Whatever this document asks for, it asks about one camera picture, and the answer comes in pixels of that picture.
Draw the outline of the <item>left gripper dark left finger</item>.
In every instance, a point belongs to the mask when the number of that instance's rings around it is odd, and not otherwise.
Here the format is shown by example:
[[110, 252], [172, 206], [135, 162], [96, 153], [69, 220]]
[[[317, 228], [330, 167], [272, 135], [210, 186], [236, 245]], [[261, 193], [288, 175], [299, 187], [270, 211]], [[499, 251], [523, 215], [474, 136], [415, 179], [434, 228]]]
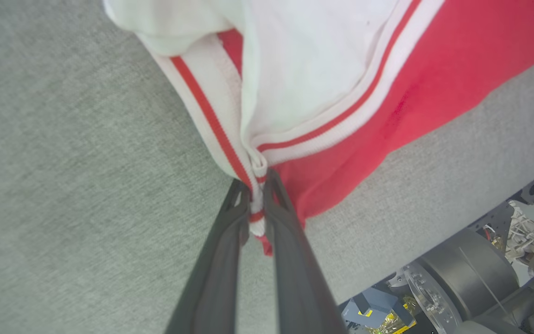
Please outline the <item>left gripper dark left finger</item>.
[[240, 251], [248, 241], [250, 190], [233, 180], [170, 317], [167, 334], [233, 334]]

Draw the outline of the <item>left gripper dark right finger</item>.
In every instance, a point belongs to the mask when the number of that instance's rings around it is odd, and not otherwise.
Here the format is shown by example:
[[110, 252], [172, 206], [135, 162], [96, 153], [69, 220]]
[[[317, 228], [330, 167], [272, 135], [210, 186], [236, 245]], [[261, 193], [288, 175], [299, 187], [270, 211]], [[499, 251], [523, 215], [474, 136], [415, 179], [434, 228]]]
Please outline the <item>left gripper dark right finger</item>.
[[264, 184], [280, 334], [345, 334], [347, 328], [278, 173]]

